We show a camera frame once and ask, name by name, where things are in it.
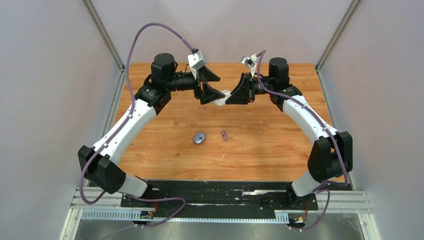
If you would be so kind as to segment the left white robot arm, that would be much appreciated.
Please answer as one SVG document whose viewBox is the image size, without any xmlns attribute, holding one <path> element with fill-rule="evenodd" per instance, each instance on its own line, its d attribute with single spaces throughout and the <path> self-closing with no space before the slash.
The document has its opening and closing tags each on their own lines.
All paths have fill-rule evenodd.
<svg viewBox="0 0 424 240">
<path fill-rule="evenodd" d="M 85 179 L 106 193 L 133 195 L 140 206 L 149 206 L 153 193 L 146 182 L 125 173 L 118 167 L 124 152 L 143 127 L 152 121 L 171 100 L 175 91 L 190 91 L 202 105 L 223 99 L 225 94 L 212 88 L 209 81 L 220 77 L 206 66 L 198 49 L 188 55 L 189 72 L 177 71 L 177 62 L 170 53 L 160 53 L 151 63 L 151 73 L 143 86 L 131 95 L 131 104 L 125 114 L 109 130 L 103 139 L 92 147 L 82 146 L 78 159 Z"/>
</svg>

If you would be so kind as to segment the blue-grey earbud case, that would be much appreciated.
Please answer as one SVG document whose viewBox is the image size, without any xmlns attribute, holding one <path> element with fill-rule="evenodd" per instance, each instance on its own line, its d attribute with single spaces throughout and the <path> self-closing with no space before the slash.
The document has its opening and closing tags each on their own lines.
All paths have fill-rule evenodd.
<svg viewBox="0 0 424 240">
<path fill-rule="evenodd" d="M 203 132 L 198 132 L 194 137 L 193 137 L 193 142 L 196 145 L 201 145 L 204 141 L 206 140 L 206 135 Z"/>
</svg>

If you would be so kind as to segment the white earbud charging case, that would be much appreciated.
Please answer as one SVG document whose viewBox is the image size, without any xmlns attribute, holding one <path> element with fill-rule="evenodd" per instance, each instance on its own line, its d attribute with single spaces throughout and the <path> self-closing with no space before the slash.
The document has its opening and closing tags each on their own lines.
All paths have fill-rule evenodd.
<svg viewBox="0 0 424 240">
<path fill-rule="evenodd" d="M 228 89 L 222 90 L 221 93 L 224 94 L 224 97 L 213 101 L 213 103 L 218 107 L 226 105 L 226 100 L 231 96 L 231 91 Z"/>
</svg>

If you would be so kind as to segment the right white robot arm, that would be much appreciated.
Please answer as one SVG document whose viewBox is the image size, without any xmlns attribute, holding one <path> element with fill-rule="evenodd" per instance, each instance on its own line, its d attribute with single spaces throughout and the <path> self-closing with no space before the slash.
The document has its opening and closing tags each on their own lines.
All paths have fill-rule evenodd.
<svg viewBox="0 0 424 240">
<path fill-rule="evenodd" d="M 313 110 L 303 93 L 290 83 L 285 58 L 271 58 L 266 76 L 257 70 L 259 58 L 254 54 L 242 60 L 249 72 L 241 74 L 233 91 L 222 91 L 224 97 L 215 104 L 247 105 L 254 102 L 257 95 L 269 94 L 271 102 L 304 132 L 312 144 L 307 170 L 291 183 L 290 191 L 285 195 L 286 204 L 298 209 L 305 203 L 306 195 L 328 185 L 334 178 L 342 176 L 344 182 L 340 186 L 348 185 L 348 172 L 353 169 L 353 138 L 347 131 L 338 131 L 328 124 Z"/>
</svg>

